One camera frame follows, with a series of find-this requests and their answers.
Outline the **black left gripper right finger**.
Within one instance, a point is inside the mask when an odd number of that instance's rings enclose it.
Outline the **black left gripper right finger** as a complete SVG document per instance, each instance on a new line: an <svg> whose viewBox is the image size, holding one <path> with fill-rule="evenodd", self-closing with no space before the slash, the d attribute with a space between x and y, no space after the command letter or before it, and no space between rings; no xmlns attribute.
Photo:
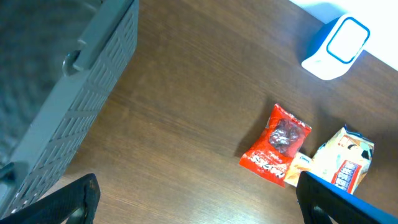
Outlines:
<svg viewBox="0 0 398 224"><path fill-rule="evenodd" d="M397 223L396 217L308 171L300 174L296 196L306 224Z"/></svg>

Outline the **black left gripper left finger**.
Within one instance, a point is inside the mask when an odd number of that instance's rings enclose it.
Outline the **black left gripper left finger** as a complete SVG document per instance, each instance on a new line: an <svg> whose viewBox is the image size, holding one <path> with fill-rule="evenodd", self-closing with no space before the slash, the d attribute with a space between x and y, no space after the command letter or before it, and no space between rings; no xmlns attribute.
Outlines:
<svg viewBox="0 0 398 224"><path fill-rule="evenodd" d="M86 174L28 207L1 220L1 224L93 224L100 200L96 176Z"/></svg>

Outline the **yellow snack bag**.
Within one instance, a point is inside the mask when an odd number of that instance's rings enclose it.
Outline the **yellow snack bag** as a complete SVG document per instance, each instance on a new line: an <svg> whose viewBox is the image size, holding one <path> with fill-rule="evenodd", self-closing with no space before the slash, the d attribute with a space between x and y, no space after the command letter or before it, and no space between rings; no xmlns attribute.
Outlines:
<svg viewBox="0 0 398 224"><path fill-rule="evenodd" d="M318 148L311 173L353 194L368 173L373 154L372 141L344 126Z"/></svg>

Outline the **red Hacks candy bag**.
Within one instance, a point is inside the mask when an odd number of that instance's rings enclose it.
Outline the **red Hacks candy bag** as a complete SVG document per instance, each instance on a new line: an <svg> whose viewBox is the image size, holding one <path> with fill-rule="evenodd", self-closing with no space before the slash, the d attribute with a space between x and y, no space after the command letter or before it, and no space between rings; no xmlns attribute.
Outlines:
<svg viewBox="0 0 398 224"><path fill-rule="evenodd" d="M287 171L312 128L275 104L259 139L240 158L239 165L284 187Z"/></svg>

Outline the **orange Kleenex tissue pack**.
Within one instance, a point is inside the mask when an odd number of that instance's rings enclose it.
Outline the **orange Kleenex tissue pack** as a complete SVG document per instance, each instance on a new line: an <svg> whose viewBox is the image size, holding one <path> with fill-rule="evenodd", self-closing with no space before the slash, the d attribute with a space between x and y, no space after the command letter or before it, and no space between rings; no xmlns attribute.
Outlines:
<svg viewBox="0 0 398 224"><path fill-rule="evenodd" d="M286 175L284 182L294 187L297 186L299 177L302 171L311 171L313 165L312 158L302 154L301 152L296 153Z"/></svg>

